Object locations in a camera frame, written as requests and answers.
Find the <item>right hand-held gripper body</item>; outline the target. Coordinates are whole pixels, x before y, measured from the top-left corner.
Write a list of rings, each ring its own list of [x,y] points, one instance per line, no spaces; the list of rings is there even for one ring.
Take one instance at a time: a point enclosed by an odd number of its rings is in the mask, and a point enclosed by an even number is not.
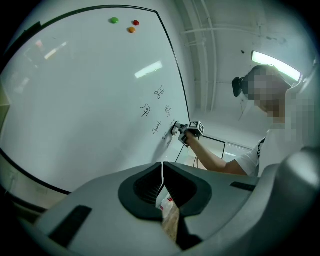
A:
[[[200,137],[204,135],[204,126],[200,121],[190,121],[188,124],[188,127],[185,128],[179,128],[179,129],[186,129],[186,132],[190,132],[194,137],[196,137],[198,140]],[[185,132],[185,136],[179,136],[178,140],[183,143],[184,145],[187,145],[187,135]]]

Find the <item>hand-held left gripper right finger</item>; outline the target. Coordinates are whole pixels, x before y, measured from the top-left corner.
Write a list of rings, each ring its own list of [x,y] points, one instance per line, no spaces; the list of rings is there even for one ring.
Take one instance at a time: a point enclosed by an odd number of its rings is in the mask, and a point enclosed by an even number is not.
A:
[[[176,243],[188,250],[225,226],[248,201],[259,178],[163,163],[164,186],[179,209]]]

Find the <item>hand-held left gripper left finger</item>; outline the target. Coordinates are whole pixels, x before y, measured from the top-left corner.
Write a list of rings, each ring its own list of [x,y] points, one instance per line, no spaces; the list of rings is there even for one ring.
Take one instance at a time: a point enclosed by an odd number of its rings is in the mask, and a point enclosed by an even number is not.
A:
[[[161,163],[95,178],[49,209],[36,227],[81,256],[174,256],[181,250],[156,208]]]

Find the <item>black framed whiteboard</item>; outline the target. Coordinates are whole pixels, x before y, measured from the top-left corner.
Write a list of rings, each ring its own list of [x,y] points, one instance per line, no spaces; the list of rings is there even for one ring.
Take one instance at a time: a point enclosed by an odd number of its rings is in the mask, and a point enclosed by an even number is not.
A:
[[[42,25],[0,74],[10,104],[0,153],[65,194],[175,161],[182,144],[171,127],[189,120],[177,50],[167,16],[140,6],[88,7]]]

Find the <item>person's right forearm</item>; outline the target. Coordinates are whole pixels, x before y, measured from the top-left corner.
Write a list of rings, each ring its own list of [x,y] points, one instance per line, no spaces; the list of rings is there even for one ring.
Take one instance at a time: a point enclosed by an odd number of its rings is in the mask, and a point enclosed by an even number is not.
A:
[[[185,134],[187,137],[186,144],[191,147],[199,161],[208,171],[241,176],[247,175],[236,160],[230,162],[224,161],[202,146],[200,141],[192,133],[187,131]]]

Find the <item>clear plastic bottle red label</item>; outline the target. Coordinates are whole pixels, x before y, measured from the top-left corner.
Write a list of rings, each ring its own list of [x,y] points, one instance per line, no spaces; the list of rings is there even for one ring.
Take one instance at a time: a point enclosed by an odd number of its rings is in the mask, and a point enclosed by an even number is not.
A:
[[[162,200],[161,204],[160,204],[160,209],[163,212],[170,212],[171,209],[173,208],[174,205],[174,200],[171,197],[171,195],[168,193],[165,198]]]

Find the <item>person's white t-shirt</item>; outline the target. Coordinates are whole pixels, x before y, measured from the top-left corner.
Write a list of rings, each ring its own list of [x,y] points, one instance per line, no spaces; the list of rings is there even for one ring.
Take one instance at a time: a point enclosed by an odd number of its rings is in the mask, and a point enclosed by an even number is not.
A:
[[[250,152],[225,165],[228,174],[261,177],[267,166],[281,163],[305,147],[320,146],[320,102],[297,86],[285,94],[284,120],[271,125]]]

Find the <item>long ceiling light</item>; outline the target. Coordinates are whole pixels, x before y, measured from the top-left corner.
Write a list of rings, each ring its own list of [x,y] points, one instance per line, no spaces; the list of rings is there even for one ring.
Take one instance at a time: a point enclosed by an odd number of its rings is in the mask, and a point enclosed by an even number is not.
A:
[[[287,75],[291,79],[295,81],[299,81],[302,77],[301,72],[297,69],[291,67],[290,65],[286,64],[283,61],[280,61],[274,57],[266,55],[264,53],[260,53],[257,51],[252,51],[251,53],[251,60],[255,63],[259,63],[261,65],[271,65],[276,67],[281,73]]]

